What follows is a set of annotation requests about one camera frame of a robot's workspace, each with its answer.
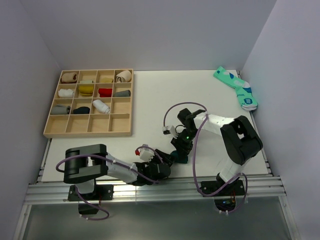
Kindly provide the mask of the white sock black stripes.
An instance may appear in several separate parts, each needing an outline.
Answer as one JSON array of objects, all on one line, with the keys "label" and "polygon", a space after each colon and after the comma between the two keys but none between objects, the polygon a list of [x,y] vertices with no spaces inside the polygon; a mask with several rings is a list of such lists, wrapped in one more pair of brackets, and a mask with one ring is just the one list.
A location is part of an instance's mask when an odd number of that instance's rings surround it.
[{"label": "white sock black stripes", "polygon": [[97,109],[97,111],[101,114],[109,114],[110,113],[110,107],[102,102],[99,99],[96,99],[92,102],[93,106]]}]

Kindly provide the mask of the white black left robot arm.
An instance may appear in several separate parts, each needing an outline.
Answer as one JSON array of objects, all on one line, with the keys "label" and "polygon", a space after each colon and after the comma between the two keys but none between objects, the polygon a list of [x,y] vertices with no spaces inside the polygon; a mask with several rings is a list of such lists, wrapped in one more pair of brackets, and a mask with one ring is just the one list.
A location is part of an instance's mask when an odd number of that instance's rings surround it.
[{"label": "white black left robot arm", "polygon": [[128,163],[112,156],[104,144],[70,148],[65,151],[65,159],[56,165],[63,173],[63,182],[75,185],[86,200],[96,197],[96,179],[109,176],[133,186],[159,183],[171,175],[171,166],[177,157],[147,144],[135,150],[141,162]]}]

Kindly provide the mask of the dark green reindeer sock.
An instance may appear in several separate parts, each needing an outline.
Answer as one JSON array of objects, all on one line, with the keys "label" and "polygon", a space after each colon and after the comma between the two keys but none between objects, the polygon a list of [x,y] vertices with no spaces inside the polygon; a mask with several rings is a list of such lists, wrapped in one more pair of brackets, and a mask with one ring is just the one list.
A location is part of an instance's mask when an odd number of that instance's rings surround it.
[{"label": "dark green reindeer sock", "polygon": [[176,164],[187,164],[189,159],[188,159],[188,156],[182,156],[180,157],[178,152],[176,150],[172,151],[170,153],[170,155],[172,156],[173,158],[173,162],[176,163]]}]

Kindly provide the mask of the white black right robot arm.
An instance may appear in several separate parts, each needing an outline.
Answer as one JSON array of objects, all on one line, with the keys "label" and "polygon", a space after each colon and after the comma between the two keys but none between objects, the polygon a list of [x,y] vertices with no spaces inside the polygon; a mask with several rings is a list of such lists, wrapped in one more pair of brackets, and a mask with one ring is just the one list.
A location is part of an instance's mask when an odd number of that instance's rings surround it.
[{"label": "white black right robot arm", "polygon": [[233,177],[240,174],[247,162],[263,148],[263,143],[247,117],[222,117],[208,114],[199,109],[190,112],[182,109],[177,115],[184,126],[171,140],[177,152],[177,158],[186,158],[194,150],[200,131],[204,130],[221,136],[228,159],[217,175],[217,191],[222,195],[229,194],[233,188]]}]

